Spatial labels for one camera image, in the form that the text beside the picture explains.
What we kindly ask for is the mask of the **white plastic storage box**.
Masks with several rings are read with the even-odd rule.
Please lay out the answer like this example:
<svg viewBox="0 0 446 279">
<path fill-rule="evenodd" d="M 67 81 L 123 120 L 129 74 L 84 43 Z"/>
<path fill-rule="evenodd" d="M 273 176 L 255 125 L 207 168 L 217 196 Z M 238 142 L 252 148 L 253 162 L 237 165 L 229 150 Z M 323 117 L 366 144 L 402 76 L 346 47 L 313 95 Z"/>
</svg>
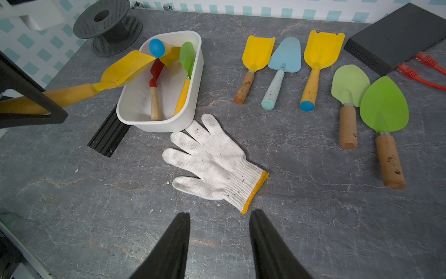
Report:
<svg viewBox="0 0 446 279">
<path fill-rule="evenodd" d="M 181 95 L 187 72 L 180 62 L 174 62 L 171 67 L 165 67 L 158 80 L 158 96 L 161 121 L 151 120 L 151 95 L 149 80 L 152 78 L 150 68 L 145 69 L 132 82 L 124 86 L 117 103 L 117 117 L 127 125 L 135 126 L 150 133 L 173 133 L 186 129 L 194 120 L 202 80 L 204 58 L 202 54 L 202 38 L 190 30 L 158 34 L 146 40 L 139 51 L 150 54 L 149 42 L 160 39 L 174 47 L 190 42 L 195 49 L 195 62 L 188 88 L 187 98 L 182 110 L 175 114 L 175 108 Z"/>
</svg>

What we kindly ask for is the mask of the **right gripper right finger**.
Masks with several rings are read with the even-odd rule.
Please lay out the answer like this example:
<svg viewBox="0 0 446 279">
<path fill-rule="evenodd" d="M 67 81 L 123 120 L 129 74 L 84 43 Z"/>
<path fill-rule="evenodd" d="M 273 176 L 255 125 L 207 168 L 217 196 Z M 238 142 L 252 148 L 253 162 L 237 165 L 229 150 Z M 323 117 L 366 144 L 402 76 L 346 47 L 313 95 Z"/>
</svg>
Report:
<svg viewBox="0 0 446 279">
<path fill-rule="evenodd" d="M 267 215 L 256 209 L 249 221 L 254 267 L 258 279 L 310 279 Z"/>
</svg>

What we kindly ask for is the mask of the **large yellow shovel yellow handle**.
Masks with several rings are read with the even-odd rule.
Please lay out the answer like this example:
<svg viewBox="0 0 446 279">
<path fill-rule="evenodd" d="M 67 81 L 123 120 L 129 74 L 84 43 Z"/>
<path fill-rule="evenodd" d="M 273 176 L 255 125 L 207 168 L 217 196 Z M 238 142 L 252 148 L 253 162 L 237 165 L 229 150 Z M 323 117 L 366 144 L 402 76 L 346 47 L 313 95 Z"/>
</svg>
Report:
<svg viewBox="0 0 446 279">
<path fill-rule="evenodd" d="M 102 74 L 101 81 L 95 84 L 46 91 L 44 95 L 60 107 L 78 103 L 91 98 L 99 92 L 122 87 L 132 82 L 156 58 L 140 51 L 132 51 L 109 66 Z M 1 102 L 1 113 L 17 113 L 24 115 L 45 115 L 49 110 L 26 97 L 14 98 Z"/>
</svg>

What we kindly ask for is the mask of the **red shovel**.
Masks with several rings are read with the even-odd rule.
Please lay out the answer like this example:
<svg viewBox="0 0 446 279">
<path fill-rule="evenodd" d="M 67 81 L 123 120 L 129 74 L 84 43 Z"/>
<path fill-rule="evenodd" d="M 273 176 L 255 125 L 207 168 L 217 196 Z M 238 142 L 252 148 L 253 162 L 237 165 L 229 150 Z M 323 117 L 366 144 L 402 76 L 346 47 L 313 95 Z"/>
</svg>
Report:
<svg viewBox="0 0 446 279">
<path fill-rule="evenodd" d="M 164 67 L 164 64 L 162 61 L 157 58 L 152 67 L 151 67 L 151 74 L 152 79 L 149 82 L 150 85 L 150 93 L 151 93 L 151 118 L 152 121 L 160 121 L 161 120 L 161 113 L 159 108 L 159 97 L 157 93 L 157 80 L 162 72 L 162 69 Z"/>
</svg>

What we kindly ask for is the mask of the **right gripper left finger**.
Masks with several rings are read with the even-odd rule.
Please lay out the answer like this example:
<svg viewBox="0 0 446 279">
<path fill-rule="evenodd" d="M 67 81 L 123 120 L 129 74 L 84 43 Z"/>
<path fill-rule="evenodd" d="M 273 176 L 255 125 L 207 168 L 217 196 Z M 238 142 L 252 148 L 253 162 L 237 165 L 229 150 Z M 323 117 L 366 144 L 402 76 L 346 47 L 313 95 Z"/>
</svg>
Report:
<svg viewBox="0 0 446 279">
<path fill-rule="evenodd" d="M 181 212 L 171 222 L 132 279 L 183 279 L 187 266 L 190 214 Z"/>
</svg>

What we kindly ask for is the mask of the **yellow shovel wooden handle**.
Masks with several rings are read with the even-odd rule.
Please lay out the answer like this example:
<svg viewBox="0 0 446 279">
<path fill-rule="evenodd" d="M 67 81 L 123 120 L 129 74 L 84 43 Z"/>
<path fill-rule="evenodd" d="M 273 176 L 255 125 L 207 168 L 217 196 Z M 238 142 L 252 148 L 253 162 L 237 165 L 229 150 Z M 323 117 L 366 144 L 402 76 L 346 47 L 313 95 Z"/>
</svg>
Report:
<svg viewBox="0 0 446 279">
<path fill-rule="evenodd" d="M 248 72 L 246 73 L 234 98 L 235 103 L 238 105 L 245 102 L 250 87 L 253 84 L 255 72 L 268 65 L 271 59 L 272 50 L 274 49 L 274 44 L 275 37 L 248 37 L 242 57 L 243 64 L 247 67 Z"/>
</svg>

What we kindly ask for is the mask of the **green trowel wooden handle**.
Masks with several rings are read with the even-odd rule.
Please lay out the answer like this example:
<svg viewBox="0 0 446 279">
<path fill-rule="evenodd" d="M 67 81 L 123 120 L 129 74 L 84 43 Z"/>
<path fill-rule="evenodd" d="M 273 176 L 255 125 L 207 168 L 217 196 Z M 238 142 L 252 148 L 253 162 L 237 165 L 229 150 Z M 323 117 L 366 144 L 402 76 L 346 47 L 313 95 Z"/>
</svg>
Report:
<svg viewBox="0 0 446 279">
<path fill-rule="evenodd" d="M 377 133 L 377 155 L 384 185 L 392 189 L 406 187 L 396 141 L 390 133 L 405 128 L 410 113 L 404 94 L 391 78 L 383 76 L 366 90 L 360 103 L 360 116 Z"/>
</svg>

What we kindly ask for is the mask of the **light blue trowel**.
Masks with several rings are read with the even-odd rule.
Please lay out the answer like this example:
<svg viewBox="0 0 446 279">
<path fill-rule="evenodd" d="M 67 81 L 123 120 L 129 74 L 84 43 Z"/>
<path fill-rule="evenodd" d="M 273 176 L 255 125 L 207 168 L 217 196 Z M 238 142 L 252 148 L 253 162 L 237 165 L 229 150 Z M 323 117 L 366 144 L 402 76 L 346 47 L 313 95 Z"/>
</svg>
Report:
<svg viewBox="0 0 446 279">
<path fill-rule="evenodd" d="M 261 106 L 266 110 L 272 110 L 276 104 L 285 73 L 296 73 L 302 67 L 300 41 L 296 37 L 285 38 L 274 51 L 268 67 L 276 70 L 276 75 L 264 95 Z"/>
</svg>

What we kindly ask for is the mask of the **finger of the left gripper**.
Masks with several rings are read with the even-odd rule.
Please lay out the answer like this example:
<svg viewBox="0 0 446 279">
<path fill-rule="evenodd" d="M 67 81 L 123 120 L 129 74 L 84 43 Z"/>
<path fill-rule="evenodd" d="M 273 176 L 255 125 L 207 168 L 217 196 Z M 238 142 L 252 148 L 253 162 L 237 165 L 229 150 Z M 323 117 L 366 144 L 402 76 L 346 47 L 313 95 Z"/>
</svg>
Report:
<svg viewBox="0 0 446 279">
<path fill-rule="evenodd" d="M 25 115 L 24 109 L 18 113 L 1 113 L 1 128 L 60 124 L 68 113 L 44 95 L 44 89 L 29 77 L 21 68 L 1 53 L 1 91 L 12 89 L 22 94 L 26 100 L 44 109 L 42 115 Z"/>
</svg>

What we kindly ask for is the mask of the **light green trowel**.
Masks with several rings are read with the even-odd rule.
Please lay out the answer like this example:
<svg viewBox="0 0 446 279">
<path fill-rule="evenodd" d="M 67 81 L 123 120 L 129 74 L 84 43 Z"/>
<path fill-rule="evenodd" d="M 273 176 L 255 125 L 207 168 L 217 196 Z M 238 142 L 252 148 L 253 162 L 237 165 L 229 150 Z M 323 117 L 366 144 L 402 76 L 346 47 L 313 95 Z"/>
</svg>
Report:
<svg viewBox="0 0 446 279">
<path fill-rule="evenodd" d="M 344 149 L 358 146 L 356 109 L 370 86 L 368 76 L 356 65 L 344 65 L 333 76 L 331 94 L 342 104 L 339 143 Z"/>
</svg>

